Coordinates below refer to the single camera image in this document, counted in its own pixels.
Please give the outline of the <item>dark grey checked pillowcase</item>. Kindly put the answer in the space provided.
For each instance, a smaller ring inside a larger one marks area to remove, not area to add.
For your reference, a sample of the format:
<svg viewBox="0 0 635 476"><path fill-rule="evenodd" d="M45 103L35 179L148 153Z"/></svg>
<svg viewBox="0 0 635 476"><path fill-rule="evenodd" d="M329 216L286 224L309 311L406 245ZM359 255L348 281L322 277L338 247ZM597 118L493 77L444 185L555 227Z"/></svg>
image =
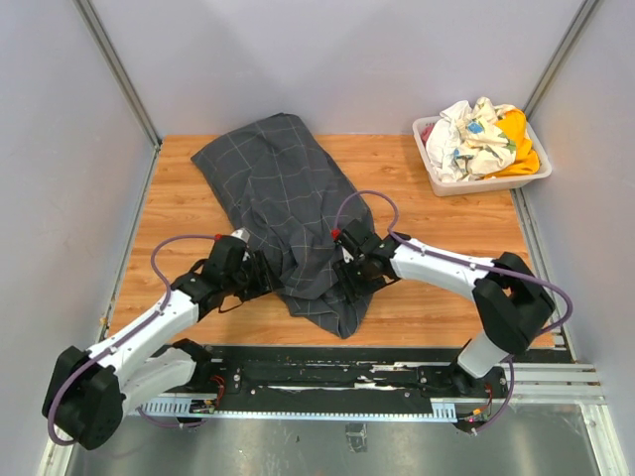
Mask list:
<svg viewBox="0 0 635 476"><path fill-rule="evenodd" d="M333 268L331 232L353 219L374 226L369 206L302 119L279 113L219 136L191 158L235 229L264 253L290 315L346 339L369 308L349 303Z"/></svg>

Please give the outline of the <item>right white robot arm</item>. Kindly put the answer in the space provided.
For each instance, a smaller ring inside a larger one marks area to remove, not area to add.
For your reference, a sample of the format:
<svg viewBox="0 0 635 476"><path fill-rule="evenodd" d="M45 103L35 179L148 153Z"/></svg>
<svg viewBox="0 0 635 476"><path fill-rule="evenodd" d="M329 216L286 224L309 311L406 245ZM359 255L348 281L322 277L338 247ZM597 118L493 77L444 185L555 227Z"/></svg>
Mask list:
<svg viewBox="0 0 635 476"><path fill-rule="evenodd" d="M456 254L401 233L380 237L358 220L331 235L342 251L333 267L349 302L412 281L474 303L482 329L439 377L428 378L434 390L473 396L494 367L530 347L556 309L546 284L513 253L496 259Z"/></svg>

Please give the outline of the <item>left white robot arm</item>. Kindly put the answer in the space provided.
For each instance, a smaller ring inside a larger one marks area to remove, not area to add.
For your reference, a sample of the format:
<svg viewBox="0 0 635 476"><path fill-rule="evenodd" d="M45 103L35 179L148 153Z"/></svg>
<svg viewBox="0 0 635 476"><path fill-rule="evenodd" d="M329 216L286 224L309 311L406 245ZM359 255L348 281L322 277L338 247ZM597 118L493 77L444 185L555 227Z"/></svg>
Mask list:
<svg viewBox="0 0 635 476"><path fill-rule="evenodd" d="M249 247L246 230L211 240L208 256L183 275L158 276L164 294L131 323L85 350L70 346L59 355L42 407L51 442L96 449L131 411L164 391L185 386L198 393L210 385L210 357L201 346L183 340L161 356L156 351L212 311L223 312L226 298L247 302L282 285L265 254Z"/></svg>

